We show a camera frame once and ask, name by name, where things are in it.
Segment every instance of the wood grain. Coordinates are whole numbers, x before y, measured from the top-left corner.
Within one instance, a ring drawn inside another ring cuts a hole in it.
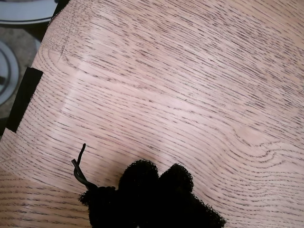
[[[227,228],[304,226],[304,2],[71,0],[0,143],[2,227],[88,227],[71,160],[99,186],[179,162]]]

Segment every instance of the floor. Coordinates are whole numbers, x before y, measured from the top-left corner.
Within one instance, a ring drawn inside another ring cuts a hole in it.
[[[19,64],[20,84],[26,68],[31,66],[37,52],[35,39],[23,29],[0,28],[0,40],[7,44],[16,55]],[[0,105],[0,135],[4,130],[5,119],[10,114],[16,93],[17,89],[4,104]]]
[[[302,0],[71,0],[0,143],[0,224],[89,228],[86,143],[97,186],[180,163],[225,228],[303,228],[303,25]]]

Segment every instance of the black strip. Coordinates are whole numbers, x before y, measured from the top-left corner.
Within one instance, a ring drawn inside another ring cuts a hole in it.
[[[61,11],[61,10],[63,10],[63,8],[65,7],[65,6],[67,6],[67,4],[68,4],[68,2],[70,1],[70,0],[55,0],[55,2],[56,1],[58,1],[58,4],[57,4],[57,6],[56,6],[56,9],[55,9],[55,11],[54,11],[54,14],[53,14],[53,16],[52,16],[52,19]]]
[[[42,74],[42,71],[30,67],[25,71],[6,124],[6,127],[11,131],[17,131]]]

